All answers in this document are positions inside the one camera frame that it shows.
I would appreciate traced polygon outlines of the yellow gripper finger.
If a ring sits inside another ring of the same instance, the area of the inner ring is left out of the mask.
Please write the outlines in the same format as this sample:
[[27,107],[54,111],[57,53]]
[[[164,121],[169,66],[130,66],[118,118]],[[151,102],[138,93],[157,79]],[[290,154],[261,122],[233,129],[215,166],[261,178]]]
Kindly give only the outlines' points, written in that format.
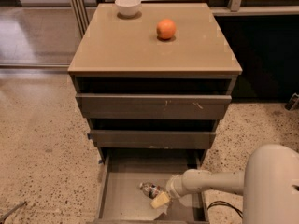
[[170,201],[171,201],[170,196],[166,192],[162,191],[152,200],[150,205],[152,208],[157,209],[169,203]]

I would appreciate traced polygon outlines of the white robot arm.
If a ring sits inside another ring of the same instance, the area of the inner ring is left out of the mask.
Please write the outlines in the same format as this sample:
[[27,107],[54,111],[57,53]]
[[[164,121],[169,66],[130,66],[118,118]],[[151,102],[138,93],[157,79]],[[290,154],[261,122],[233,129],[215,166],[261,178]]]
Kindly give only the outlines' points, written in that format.
[[299,224],[299,153],[282,145],[263,145],[249,156],[243,171],[189,169],[172,176],[151,206],[212,189],[243,197],[243,224]]

